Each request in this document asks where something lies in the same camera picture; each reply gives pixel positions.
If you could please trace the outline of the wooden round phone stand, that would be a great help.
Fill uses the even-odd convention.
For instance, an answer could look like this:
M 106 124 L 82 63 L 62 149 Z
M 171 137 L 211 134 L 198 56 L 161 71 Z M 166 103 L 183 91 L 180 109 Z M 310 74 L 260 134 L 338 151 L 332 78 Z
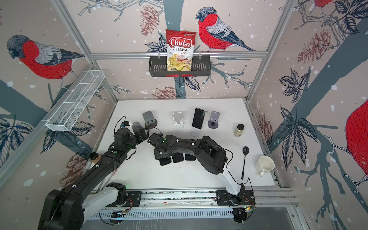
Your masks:
M 154 118 L 152 111 L 147 111 L 142 114 L 145 127 L 147 128 L 155 128 L 158 124 L 157 120 Z

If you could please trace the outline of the black phone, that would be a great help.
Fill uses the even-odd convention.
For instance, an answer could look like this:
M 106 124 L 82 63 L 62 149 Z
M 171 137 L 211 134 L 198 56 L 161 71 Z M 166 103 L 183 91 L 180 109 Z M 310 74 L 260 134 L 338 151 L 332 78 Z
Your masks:
M 171 159 L 171 157 L 161 158 L 161 159 L 159 159 L 159 162 L 160 162 L 160 166 L 165 166 L 165 165 L 171 164 L 172 159 Z
M 202 129 L 206 111 L 200 108 L 196 108 L 194 112 L 192 127 Z
M 196 160 L 196 157 L 193 156 L 193 155 L 186 154 L 185 155 L 185 160 L 186 161 L 195 161 Z

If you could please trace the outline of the purple edged phone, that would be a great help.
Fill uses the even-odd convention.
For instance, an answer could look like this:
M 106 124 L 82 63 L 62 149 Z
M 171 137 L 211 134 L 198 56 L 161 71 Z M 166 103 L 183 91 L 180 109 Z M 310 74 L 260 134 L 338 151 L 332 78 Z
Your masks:
M 184 154 L 183 153 L 175 153 L 174 156 L 172 157 L 172 161 L 173 163 L 179 163 L 179 162 L 182 162 L 184 161 Z

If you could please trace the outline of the grey round phone stand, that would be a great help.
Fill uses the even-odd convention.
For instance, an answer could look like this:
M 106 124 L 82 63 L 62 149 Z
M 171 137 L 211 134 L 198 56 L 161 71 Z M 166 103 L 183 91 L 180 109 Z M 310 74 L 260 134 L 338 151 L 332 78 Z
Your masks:
M 208 127 L 210 129 L 217 129 L 219 127 L 219 116 L 220 113 L 217 111 L 212 111 L 210 115 L 210 119 L 208 121 Z

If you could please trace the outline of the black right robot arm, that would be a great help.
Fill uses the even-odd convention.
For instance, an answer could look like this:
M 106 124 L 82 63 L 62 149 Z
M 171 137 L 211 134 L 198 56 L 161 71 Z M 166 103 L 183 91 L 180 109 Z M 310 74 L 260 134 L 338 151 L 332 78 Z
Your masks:
M 153 133 L 148 138 L 148 143 L 154 147 L 155 159 L 161 166 L 181 162 L 184 155 L 194 157 L 206 171 L 220 177 L 230 197 L 242 200 L 245 186 L 232 175 L 228 167 L 230 160 L 226 156 L 227 150 L 209 136 L 203 136 L 201 139 L 180 139 L 173 135 L 164 137 L 162 134 Z

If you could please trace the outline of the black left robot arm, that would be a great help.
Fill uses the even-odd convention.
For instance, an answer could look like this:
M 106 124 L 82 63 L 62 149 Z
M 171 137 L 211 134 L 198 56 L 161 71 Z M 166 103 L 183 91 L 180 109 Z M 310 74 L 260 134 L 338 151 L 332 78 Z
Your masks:
M 100 192 L 91 192 L 124 160 L 129 159 L 128 152 L 147 140 L 148 134 L 146 128 L 136 133 L 128 128 L 118 129 L 114 134 L 114 142 L 95 166 L 71 185 L 47 195 L 38 229 L 79 230 L 87 219 L 110 204 L 127 206 L 131 210 L 136 200 L 128 196 L 123 184 L 109 183 Z

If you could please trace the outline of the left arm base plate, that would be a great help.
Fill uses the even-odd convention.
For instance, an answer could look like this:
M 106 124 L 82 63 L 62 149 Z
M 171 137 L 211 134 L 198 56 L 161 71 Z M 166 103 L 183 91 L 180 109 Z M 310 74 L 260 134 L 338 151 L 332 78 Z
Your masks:
M 141 202 L 141 191 L 127 191 L 126 200 L 124 202 L 116 201 L 112 204 L 113 208 L 130 208 L 139 207 Z

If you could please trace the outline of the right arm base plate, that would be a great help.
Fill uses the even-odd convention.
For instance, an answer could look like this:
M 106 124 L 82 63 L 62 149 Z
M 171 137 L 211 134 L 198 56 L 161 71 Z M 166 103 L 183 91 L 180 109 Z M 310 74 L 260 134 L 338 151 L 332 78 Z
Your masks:
M 217 190 L 215 201 L 218 206 L 253 207 L 256 205 L 255 196 L 252 190 L 241 191 L 238 195 L 232 195 L 226 190 Z

